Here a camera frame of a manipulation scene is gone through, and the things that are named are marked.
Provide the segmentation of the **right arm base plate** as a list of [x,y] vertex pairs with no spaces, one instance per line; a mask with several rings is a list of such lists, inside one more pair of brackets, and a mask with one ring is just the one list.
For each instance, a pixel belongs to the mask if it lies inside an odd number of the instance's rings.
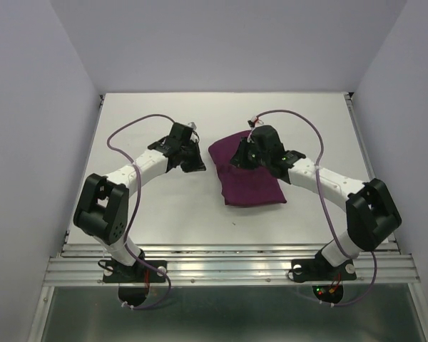
[[357,279],[352,260],[347,260],[339,266],[332,266],[327,261],[319,259],[293,259],[286,276],[296,283],[307,281],[354,281]]

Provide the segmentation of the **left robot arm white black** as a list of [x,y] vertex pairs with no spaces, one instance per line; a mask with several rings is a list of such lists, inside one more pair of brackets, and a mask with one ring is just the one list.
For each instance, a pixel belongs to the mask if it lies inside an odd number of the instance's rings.
[[145,261],[129,232],[136,210],[129,209],[129,199],[139,196],[142,187],[165,173],[181,168],[185,173],[206,169],[200,156],[199,136],[194,123],[173,123],[167,136],[150,144],[128,164],[107,175],[93,173],[83,184],[73,215],[73,224],[93,237],[111,255],[100,262],[105,282],[141,283],[150,273],[163,281],[161,266]]

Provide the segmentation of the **purple surgical cloth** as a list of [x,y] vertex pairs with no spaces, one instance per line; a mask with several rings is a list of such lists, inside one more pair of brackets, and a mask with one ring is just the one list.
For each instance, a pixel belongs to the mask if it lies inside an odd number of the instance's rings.
[[240,131],[215,141],[208,148],[221,183],[224,203],[234,207],[285,204],[287,200],[278,181],[265,168],[244,170],[230,164],[240,140],[248,135],[247,130]]

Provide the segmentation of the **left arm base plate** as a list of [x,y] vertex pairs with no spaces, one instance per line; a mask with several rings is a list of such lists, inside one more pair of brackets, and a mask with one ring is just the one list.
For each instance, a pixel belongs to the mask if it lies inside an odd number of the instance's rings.
[[103,270],[102,282],[106,284],[163,284],[165,277],[136,262],[125,266],[114,259],[101,259],[97,265]]

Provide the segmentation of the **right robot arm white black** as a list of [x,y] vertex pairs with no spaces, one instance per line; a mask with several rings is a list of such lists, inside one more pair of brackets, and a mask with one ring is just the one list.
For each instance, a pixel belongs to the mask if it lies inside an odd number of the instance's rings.
[[347,229],[335,235],[311,259],[294,259],[295,282],[330,280],[362,252],[373,252],[401,224],[402,218],[386,184],[345,177],[320,167],[296,150],[286,150],[272,126],[262,125],[241,138],[231,164],[244,170],[264,167],[274,178],[309,190],[322,204],[337,205],[347,217]]

